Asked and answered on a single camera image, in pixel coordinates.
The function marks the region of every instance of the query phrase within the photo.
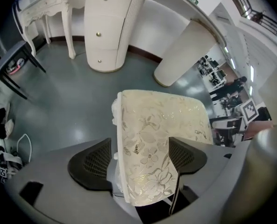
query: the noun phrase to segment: table leg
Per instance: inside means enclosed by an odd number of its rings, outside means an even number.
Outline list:
[[[50,38],[49,38],[49,35],[48,35],[48,31],[47,31],[47,26],[46,26],[46,23],[45,23],[45,16],[44,17],[42,17],[41,19],[40,19],[40,23],[41,23],[41,25],[42,25],[42,27],[43,27],[43,31],[44,31],[44,35],[45,35],[45,38],[46,38],[46,42],[48,43],[48,44],[50,44],[51,43],[51,41],[50,41]]]
[[[43,72],[46,73],[46,70],[44,69],[44,67],[41,66],[41,64],[37,61],[37,59],[33,57],[25,47],[24,49],[22,49],[22,52],[24,53],[24,55],[26,55],[29,58],[29,61],[33,63],[34,66],[36,67],[38,66]]]
[[[17,95],[21,96],[23,99],[27,99],[27,97],[25,95],[23,95],[21,92],[19,92],[18,90],[16,90],[14,87],[12,87],[6,80],[5,78],[2,77],[2,75],[0,76],[0,81],[5,84],[9,89],[11,89],[13,92],[15,92]]]
[[[8,77],[8,75],[6,74],[6,72],[2,72],[2,75],[3,75],[6,79],[8,79],[14,86],[16,86],[18,89],[20,89],[20,86],[18,86],[18,85],[16,84],[16,82],[14,82],[10,77]]]
[[[64,26],[64,36],[67,41],[68,50],[69,50],[69,57],[74,59],[76,56],[74,46],[73,46],[73,39],[72,39],[72,30],[71,30],[71,23],[72,23],[72,7],[70,7],[69,3],[64,3],[62,9],[62,19],[63,19],[63,26]]]
[[[23,29],[23,34],[25,35],[25,39],[26,39],[27,43],[30,45],[30,47],[31,47],[31,54],[33,56],[36,56],[36,48],[35,48],[34,43],[31,40],[31,38],[29,37],[28,27],[23,27],[22,29]]]
[[[49,16],[45,16],[45,22],[46,22],[46,27],[47,27],[47,34],[49,38],[51,37],[51,31],[50,31],[50,26],[49,26]]]

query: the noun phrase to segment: white cloth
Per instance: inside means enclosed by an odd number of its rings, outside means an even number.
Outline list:
[[[168,137],[212,144],[206,109],[196,99],[129,90],[112,106],[117,124],[119,168],[125,201],[159,202],[175,192],[178,173],[168,157]]]

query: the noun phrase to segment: cable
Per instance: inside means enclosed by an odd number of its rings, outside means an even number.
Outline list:
[[[28,158],[28,162],[30,162],[30,159],[31,159],[31,155],[32,155],[32,145],[31,145],[31,141],[30,141],[30,138],[28,137],[27,134],[23,134],[21,138],[19,138],[18,142],[17,142],[17,153],[18,152],[18,148],[19,148],[19,142],[24,138],[24,136],[26,136],[28,138],[28,141],[29,141],[29,146],[30,146],[30,152],[29,152],[29,158]]]

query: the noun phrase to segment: red object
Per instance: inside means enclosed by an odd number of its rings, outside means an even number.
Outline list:
[[[16,73],[18,70],[20,70],[21,66],[17,65],[17,68],[15,70],[13,70],[12,72],[10,72],[9,74],[12,75],[14,73]]]

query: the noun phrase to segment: chair leg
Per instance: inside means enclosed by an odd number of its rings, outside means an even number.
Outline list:
[[[37,59],[35,59],[26,48],[24,48],[22,52],[29,58],[30,62],[33,63],[34,66],[38,66],[43,72],[46,73],[46,70],[41,66],[41,64],[37,61]]]
[[[17,88],[20,89],[20,86],[18,86],[18,85],[6,74],[6,72],[3,72],[2,75],[5,76],[13,85],[15,85]]]
[[[25,95],[20,93],[18,90],[16,90],[14,87],[12,87],[3,76],[0,76],[0,81],[3,82],[9,89],[11,89],[13,92],[15,92],[17,95],[21,96],[23,99],[27,99]]]

